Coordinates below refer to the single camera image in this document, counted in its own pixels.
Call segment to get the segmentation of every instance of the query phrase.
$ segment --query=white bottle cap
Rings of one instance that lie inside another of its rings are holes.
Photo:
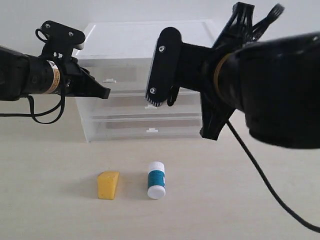
[[[163,186],[151,186],[148,189],[148,196],[151,199],[160,199],[166,195],[166,189]]]
[[[155,171],[155,170],[165,172],[165,165],[160,161],[153,161],[149,164],[149,172],[148,173]]]

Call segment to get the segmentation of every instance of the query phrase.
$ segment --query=yellow sponge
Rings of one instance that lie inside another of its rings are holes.
[[[96,178],[99,199],[115,199],[118,178],[118,171],[105,171]]]

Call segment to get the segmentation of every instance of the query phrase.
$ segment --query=pill bottle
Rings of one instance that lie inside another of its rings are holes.
[[[160,161],[149,164],[147,194],[151,199],[160,199],[166,195],[165,165]]]

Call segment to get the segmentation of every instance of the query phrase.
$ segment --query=teal label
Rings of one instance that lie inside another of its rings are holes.
[[[151,186],[162,186],[165,188],[165,173],[163,171],[154,170],[148,175],[148,188]]]

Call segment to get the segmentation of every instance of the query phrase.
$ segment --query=drawer handle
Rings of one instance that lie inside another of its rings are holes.
[[[147,133],[157,133],[157,132],[159,132],[159,131],[158,131],[158,129],[156,129],[156,128],[149,128],[146,132],[147,132]]]
[[[148,106],[145,106],[144,109],[157,109],[157,107],[153,106],[152,104],[148,104]]]
[[[108,83],[108,84],[116,84],[117,81],[114,80],[113,78],[107,78],[105,80],[102,80],[103,83]]]

